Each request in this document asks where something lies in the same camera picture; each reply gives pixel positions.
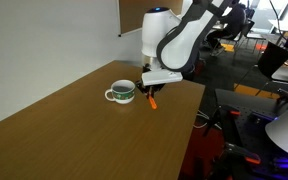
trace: white mug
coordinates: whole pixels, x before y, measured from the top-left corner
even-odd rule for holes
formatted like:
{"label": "white mug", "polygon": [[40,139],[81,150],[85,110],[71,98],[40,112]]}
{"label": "white mug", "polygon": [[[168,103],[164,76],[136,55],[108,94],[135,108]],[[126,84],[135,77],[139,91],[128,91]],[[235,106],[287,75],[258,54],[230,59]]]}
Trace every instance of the white mug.
{"label": "white mug", "polygon": [[118,80],[111,85],[111,89],[105,91],[105,97],[109,101],[119,104],[127,104],[134,99],[135,84],[129,80]]}

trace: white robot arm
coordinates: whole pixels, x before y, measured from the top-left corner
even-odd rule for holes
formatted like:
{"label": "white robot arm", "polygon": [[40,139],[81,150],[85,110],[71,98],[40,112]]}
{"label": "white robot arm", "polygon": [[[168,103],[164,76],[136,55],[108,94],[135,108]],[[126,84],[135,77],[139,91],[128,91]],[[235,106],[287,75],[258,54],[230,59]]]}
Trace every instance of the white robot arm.
{"label": "white robot arm", "polygon": [[168,8],[149,10],[143,20],[142,53],[143,65],[151,71],[142,74],[143,85],[182,80],[181,73],[194,68],[200,43],[230,2],[183,0],[181,19]]}

